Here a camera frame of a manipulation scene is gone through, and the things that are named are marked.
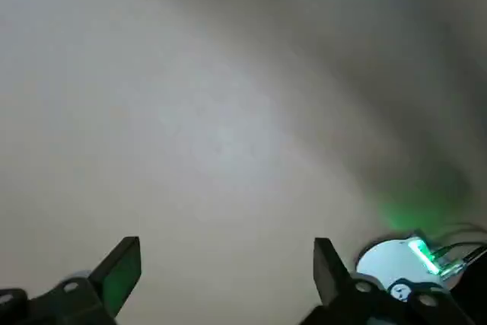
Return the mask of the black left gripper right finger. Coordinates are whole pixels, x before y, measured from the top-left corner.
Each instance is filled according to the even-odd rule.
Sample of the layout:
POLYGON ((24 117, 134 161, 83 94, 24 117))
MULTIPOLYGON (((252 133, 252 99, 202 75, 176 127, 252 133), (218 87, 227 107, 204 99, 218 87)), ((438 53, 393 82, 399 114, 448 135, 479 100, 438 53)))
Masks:
POLYGON ((404 301, 368 275, 352 275, 328 238, 314 240, 314 281, 321 305, 302 324, 473 324, 450 293, 432 282, 399 281, 404 301))

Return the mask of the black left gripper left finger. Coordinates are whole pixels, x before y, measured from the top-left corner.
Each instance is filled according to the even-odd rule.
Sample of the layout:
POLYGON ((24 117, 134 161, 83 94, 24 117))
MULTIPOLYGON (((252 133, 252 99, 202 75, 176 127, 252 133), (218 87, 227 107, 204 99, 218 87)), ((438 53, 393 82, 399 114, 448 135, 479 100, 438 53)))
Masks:
POLYGON ((138 237, 124 237, 91 271, 69 276, 30 298, 22 288, 1 290, 2 324, 116 324, 142 274, 138 237))

